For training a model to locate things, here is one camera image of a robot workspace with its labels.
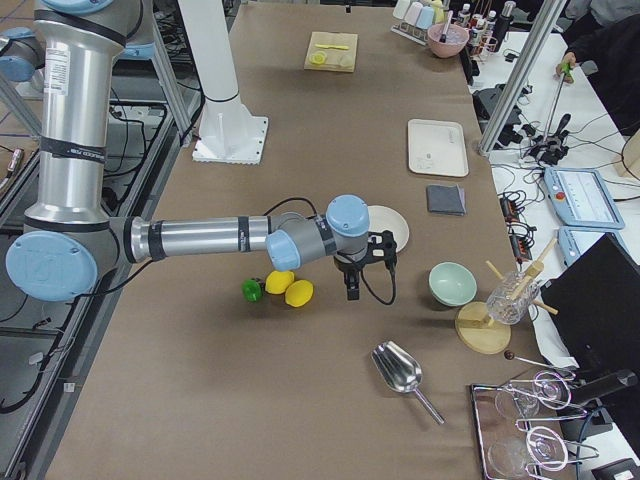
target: person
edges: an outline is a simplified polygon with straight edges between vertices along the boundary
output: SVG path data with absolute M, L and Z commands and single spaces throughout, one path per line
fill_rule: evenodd
M 633 135 L 640 126 L 640 14 L 632 15 L 571 43 L 561 63 L 575 67 L 593 60 L 598 72 L 589 75 L 593 89 L 623 135 Z
M 564 16 L 574 22 L 562 38 L 570 45 L 582 35 L 609 27 L 637 13 L 640 13 L 638 0 L 571 0 Z

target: white label on robot arm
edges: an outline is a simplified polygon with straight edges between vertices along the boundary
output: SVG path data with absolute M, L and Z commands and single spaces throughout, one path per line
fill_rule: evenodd
M 44 74 L 44 92 L 56 95 L 67 95 L 69 92 L 68 50 L 47 48 Z

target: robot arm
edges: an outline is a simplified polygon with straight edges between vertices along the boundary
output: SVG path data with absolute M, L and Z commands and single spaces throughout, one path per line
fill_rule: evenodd
M 25 234 L 6 257 L 11 280 L 24 292 L 45 301 L 71 300 L 91 291 L 123 255 L 135 263 L 267 250 L 278 270 L 334 255 L 345 282 L 349 276 L 348 287 L 355 276 L 356 290 L 354 272 L 365 264 L 395 264 L 392 238 L 386 242 L 391 253 L 373 255 L 379 245 L 369 243 L 367 206 L 353 195 L 336 198 L 326 215 L 310 219 L 109 217 L 100 192 L 111 69 L 127 45 L 133 56 L 150 54 L 151 0 L 37 0 L 34 17 L 47 40 L 38 199 L 25 212 Z

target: wooden board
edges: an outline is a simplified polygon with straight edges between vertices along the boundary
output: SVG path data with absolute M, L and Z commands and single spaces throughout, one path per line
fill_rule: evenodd
M 316 45 L 339 45 L 348 47 L 348 50 L 322 48 Z M 328 70 L 332 72 L 350 72 L 356 68 L 356 53 L 358 49 L 358 35 L 354 33 L 312 32 L 307 56 L 304 60 L 305 70 Z M 314 53 L 321 52 L 326 55 L 321 65 L 311 62 Z

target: metal scoop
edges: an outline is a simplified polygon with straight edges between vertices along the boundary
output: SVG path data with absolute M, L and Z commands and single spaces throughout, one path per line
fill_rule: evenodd
M 373 352 L 371 352 L 371 357 L 391 390 L 398 393 L 414 393 L 433 419 L 439 425 L 444 424 L 442 415 L 438 413 L 427 397 L 418 390 L 418 385 L 422 381 L 422 369 L 411 355 L 395 343 L 388 341 L 374 348 Z

